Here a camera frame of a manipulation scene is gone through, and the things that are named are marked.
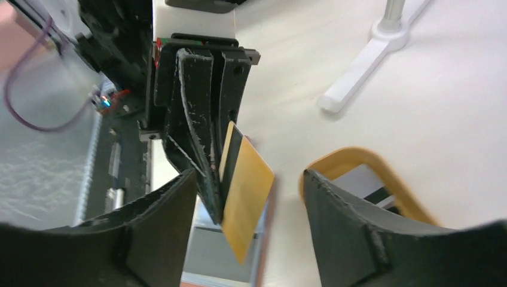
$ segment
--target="gray floor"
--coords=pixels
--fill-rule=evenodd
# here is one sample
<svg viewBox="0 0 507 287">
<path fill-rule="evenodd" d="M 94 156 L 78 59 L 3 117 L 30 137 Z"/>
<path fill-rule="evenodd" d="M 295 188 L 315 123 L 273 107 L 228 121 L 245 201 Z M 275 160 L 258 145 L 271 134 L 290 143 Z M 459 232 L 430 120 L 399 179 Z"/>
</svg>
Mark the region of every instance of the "gray floor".
<svg viewBox="0 0 507 287">
<path fill-rule="evenodd" d="M 239 264 L 221 232 L 195 228 L 183 271 L 248 283 L 254 270 L 258 241 L 252 240 L 245 262 Z"/>
<path fill-rule="evenodd" d="M 79 110 L 96 81 L 74 53 L 65 60 L 48 54 L 19 74 L 13 104 L 31 123 L 55 126 Z M 70 130 L 44 134 L 25 128 L 0 106 L 0 221 L 38 230 L 72 224 L 93 121 L 90 107 Z"/>
</svg>

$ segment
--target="gray mat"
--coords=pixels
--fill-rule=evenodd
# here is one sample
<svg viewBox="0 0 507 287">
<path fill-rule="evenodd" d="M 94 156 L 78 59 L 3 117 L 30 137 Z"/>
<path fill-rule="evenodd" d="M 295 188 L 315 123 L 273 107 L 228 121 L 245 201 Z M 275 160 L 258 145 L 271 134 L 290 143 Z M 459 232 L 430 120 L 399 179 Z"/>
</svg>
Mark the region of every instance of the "gray mat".
<svg viewBox="0 0 507 287">
<path fill-rule="evenodd" d="M 12 98 L 18 112 L 39 126 L 71 118 L 98 80 L 74 53 L 65 60 L 48 54 L 29 66 Z M 70 130 L 46 134 L 22 126 L 0 106 L 0 221 L 38 230 L 73 223 L 94 115 L 90 107 Z"/>
</svg>

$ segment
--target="wire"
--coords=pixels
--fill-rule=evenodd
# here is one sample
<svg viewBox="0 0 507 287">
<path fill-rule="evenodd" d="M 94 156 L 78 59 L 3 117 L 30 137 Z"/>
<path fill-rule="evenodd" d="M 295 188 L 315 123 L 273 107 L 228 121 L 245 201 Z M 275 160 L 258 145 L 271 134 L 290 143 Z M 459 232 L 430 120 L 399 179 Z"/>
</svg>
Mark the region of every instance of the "wire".
<svg viewBox="0 0 507 287">
<path fill-rule="evenodd" d="M 118 91 L 113 95 L 113 99 L 119 99 L 129 93 L 130 93 L 129 89 Z"/>
<path fill-rule="evenodd" d="M 16 79 L 18 70 L 25 64 L 25 62 L 30 59 L 33 52 L 38 48 L 39 45 L 41 45 L 44 42 L 44 39 L 46 35 L 48 34 L 48 31 L 51 29 L 51 26 L 53 25 L 53 19 L 49 17 L 49 19 L 46 21 L 44 28 L 42 29 L 41 34 L 37 37 L 35 42 L 32 44 L 32 46 L 25 51 L 25 53 L 19 58 L 18 62 L 14 65 L 14 67 L 9 71 L 7 74 L 7 79 L 5 80 L 4 84 L 4 105 L 9 111 L 9 113 L 22 125 L 25 127 L 36 130 L 39 132 L 45 132 L 45 133 L 56 133 L 56 132 L 63 132 L 64 130 L 70 128 L 73 124 L 75 124 L 80 116 L 82 116 L 83 112 L 86 110 L 86 107 L 90 103 L 89 100 L 87 100 L 81 109 L 66 123 L 57 126 L 57 127 L 40 127 L 36 126 L 28 121 L 26 121 L 21 115 L 19 115 L 16 110 L 13 108 L 13 105 L 11 103 L 11 85 L 13 81 Z"/>
</svg>

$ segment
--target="screw hole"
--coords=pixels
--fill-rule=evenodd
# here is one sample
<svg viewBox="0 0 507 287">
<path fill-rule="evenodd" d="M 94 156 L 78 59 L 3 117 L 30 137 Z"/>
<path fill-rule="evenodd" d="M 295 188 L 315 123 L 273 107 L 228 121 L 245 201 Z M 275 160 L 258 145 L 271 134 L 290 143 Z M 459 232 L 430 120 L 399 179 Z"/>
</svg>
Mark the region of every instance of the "screw hole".
<svg viewBox="0 0 507 287">
<path fill-rule="evenodd" d="M 237 111 L 235 109 L 229 110 L 228 117 L 229 117 L 230 121 L 236 122 L 236 120 L 237 120 Z"/>
<path fill-rule="evenodd" d="M 236 67 L 234 68 L 234 70 L 233 70 L 233 74 L 234 74 L 235 76 L 239 76 L 239 75 L 241 75 L 242 73 L 243 73 L 243 67 L 241 67 L 241 66 L 236 66 Z"/>
</svg>

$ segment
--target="silver bar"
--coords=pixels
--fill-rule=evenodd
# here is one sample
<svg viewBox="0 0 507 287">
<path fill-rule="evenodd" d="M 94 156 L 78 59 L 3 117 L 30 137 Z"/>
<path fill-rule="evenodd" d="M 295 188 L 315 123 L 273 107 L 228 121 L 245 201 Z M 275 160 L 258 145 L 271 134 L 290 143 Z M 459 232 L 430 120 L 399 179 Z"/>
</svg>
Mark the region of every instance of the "silver bar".
<svg viewBox="0 0 507 287">
<path fill-rule="evenodd" d="M 151 160 L 153 156 L 153 141 L 148 141 L 148 146 L 146 147 L 146 189 L 145 194 L 148 194 L 151 192 Z"/>
<path fill-rule="evenodd" d="M 109 158 L 109 174 L 115 178 L 118 177 L 118 170 L 120 169 L 120 154 L 121 145 L 115 142 L 112 145 L 111 157 Z"/>
<path fill-rule="evenodd" d="M 112 212 L 123 206 L 125 198 L 125 191 L 121 188 L 115 190 L 113 188 L 108 189 L 106 193 L 106 213 Z"/>
<path fill-rule="evenodd" d="M 396 201 L 396 196 L 390 196 L 390 197 L 382 200 L 381 202 L 377 203 L 376 205 L 380 208 L 383 208 L 383 209 L 390 209 L 391 207 L 393 207 L 395 205 L 395 201 Z"/>
</svg>

